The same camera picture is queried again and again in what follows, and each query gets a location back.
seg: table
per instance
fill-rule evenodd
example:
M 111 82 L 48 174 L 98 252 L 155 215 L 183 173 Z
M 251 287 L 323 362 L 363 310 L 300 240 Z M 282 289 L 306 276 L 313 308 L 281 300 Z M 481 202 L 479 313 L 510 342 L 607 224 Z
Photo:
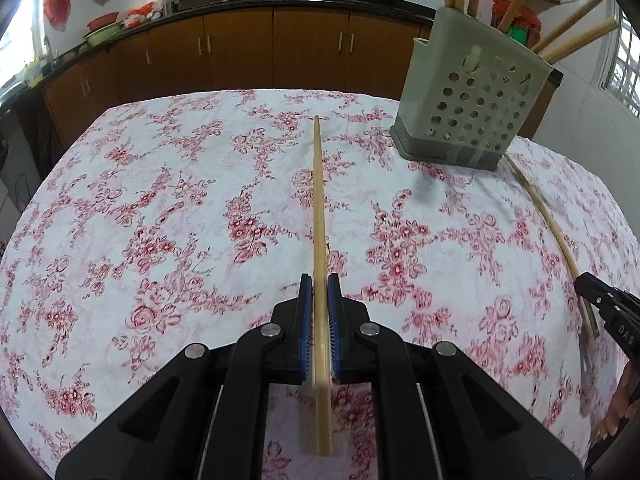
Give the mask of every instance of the table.
M 451 340 L 585 458 L 623 358 L 604 335 L 580 374 L 580 317 L 558 245 L 502 161 L 402 159 L 398 103 L 224 91 L 105 112 L 22 215 L 0 267 L 0 406 L 50 473 L 190 342 L 235 342 L 312 271 L 320 115 L 330 272 L 407 341 Z M 640 248 L 604 184 L 516 138 L 578 267 L 638 293 Z M 375 479 L 367 385 L 336 386 L 336 456 L 313 456 L 308 388 L 274 386 L 263 479 Z

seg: red object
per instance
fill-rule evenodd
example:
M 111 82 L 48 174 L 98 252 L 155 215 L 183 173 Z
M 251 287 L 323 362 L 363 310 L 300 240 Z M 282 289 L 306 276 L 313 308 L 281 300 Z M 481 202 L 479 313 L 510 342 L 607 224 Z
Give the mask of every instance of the red object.
M 491 26 L 498 27 L 502 21 L 511 2 L 509 0 L 494 0 L 491 10 L 494 12 L 491 18 Z M 525 46 L 531 48 L 540 41 L 540 30 L 542 30 L 542 22 L 529 7 L 521 6 L 513 19 L 515 27 L 523 28 L 528 31 L 527 42 Z
M 71 0 L 46 0 L 44 2 L 44 15 L 49 20 L 49 25 L 54 30 L 64 32 L 66 20 L 71 12 Z
M 91 32 L 95 32 L 99 28 L 106 27 L 107 25 L 111 25 L 118 19 L 119 12 L 110 12 L 109 14 L 105 14 L 100 16 L 100 18 L 96 18 L 95 20 L 91 20 L 86 24 L 89 27 Z

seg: wooden cabinet door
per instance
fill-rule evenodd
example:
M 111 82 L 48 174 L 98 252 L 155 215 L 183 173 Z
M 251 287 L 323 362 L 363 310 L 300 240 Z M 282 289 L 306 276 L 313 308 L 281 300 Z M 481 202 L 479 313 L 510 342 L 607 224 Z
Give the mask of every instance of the wooden cabinet door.
M 212 90 L 273 87 L 273 9 L 204 17 Z
M 47 83 L 45 96 L 60 143 L 66 149 L 95 119 L 91 101 L 84 88 L 82 67 L 75 64 Z
M 135 103 L 160 96 L 158 66 L 151 51 L 148 32 L 119 41 L 110 48 L 122 103 Z
M 343 90 L 349 14 L 339 10 L 273 11 L 273 85 Z
M 160 95 L 209 90 L 209 57 L 202 17 L 149 31 L 160 79 Z
M 420 25 L 352 14 L 344 89 L 400 99 Z
M 118 106 L 118 85 L 110 54 L 103 50 L 82 62 L 84 88 L 89 94 L 94 119 L 109 108 Z

